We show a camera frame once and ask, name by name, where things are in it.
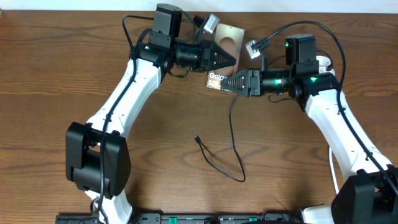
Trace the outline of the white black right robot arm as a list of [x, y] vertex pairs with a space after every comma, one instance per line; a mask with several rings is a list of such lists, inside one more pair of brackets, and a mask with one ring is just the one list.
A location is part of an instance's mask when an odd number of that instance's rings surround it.
[[331, 204], [304, 208], [305, 223], [397, 223], [397, 168], [353, 116], [333, 70], [316, 55], [311, 34], [286, 37], [289, 69], [250, 68], [221, 81], [247, 97], [287, 92], [324, 135], [344, 184]]

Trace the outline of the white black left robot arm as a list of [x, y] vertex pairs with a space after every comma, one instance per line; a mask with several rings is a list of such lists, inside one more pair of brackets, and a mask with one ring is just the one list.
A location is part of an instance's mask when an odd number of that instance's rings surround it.
[[127, 223], [132, 205], [125, 186], [131, 173], [129, 132], [148, 97], [173, 67], [209, 72], [236, 63], [235, 58], [203, 34], [213, 34], [214, 14], [191, 19], [193, 34], [179, 39], [187, 13], [160, 3], [153, 26], [129, 43], [125, 73], [106, 103], [86, 123], [72, 123], [66, 132], [66, 177], [91, 199], [93, 218], [100, 223]]

